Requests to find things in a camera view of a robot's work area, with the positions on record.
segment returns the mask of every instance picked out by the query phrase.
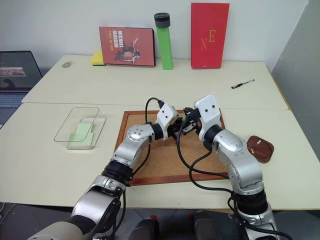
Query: white table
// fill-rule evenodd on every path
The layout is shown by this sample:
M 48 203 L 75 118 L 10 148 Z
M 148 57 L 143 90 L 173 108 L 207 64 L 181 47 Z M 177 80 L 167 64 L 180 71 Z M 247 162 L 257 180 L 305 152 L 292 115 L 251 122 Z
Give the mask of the white table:
M 67 150 L 54 142 L 62 122 L 76 106 L 99 107 L 106 116 L 93 150 Z M 0 129 L 0 201 L 73 206 L 108 164 L 123 112 L 142 109 L 128 105 L 24 103 Z M 320 164 L 291 111 L 221 111 L 230 131 L 245 140 L 257 135 L 273 143 L 271 161 L 261 164 L 267 200 L 273 209 L 320 209 Z M 201 183 L 231 187 L 228 180 Z M 227 199 L 227 193 L 199 189 L 191 182 L 127 189 L 129 208 L 226 209 Z
M 215 94 L 221 108 L 288 109 L 263 62 L 225 61 L 220 69 L 191 69 L 189 60 L 174 60 L 173 70 L 162 70 L 158 59 L 156 67 L 132 67 L 92 66 L 90 58 L 62 57 L 22 102 L 144 106 L 158 97 L 184 107 Z M 71 66 L 63 68 L 65 62 Z

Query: red book cover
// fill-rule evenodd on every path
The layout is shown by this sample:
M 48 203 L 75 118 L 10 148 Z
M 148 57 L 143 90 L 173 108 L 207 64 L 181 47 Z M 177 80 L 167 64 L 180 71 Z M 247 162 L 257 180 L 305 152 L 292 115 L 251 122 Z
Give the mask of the red book cover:
M 152 28 L 100 26 L 99 32 L 105 64 L 155 66 Z
M 221 68 L 229 3 L 191 3 L 191 67 Z

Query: yellow sponge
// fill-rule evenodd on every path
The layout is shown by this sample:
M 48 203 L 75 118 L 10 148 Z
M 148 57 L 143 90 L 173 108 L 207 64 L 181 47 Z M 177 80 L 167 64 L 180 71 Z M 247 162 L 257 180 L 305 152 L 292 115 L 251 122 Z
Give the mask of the yellow sponge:
M 104 59 L 102 57 L 102 51 L 96 51 L 91 57 L 91 64 L 93 66 L 104 66 Z

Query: clear plastic tray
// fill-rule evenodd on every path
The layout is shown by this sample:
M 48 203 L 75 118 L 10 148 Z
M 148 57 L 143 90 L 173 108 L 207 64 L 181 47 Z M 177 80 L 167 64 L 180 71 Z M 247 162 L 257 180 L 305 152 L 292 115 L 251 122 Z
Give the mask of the clear plastic tray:
M 54 141 L 68 150 L 91 150 L 95 147 L 106 119 L 98 107 L 74 107 L 69 112 Z

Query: laptop screen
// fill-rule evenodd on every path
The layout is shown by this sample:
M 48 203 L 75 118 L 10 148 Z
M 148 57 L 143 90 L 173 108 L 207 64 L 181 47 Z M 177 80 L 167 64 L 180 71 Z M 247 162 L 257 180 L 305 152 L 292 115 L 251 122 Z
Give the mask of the laptop screen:
M 30 91 L 42 78 L 31 51 L 0 51 L 0 91 Z

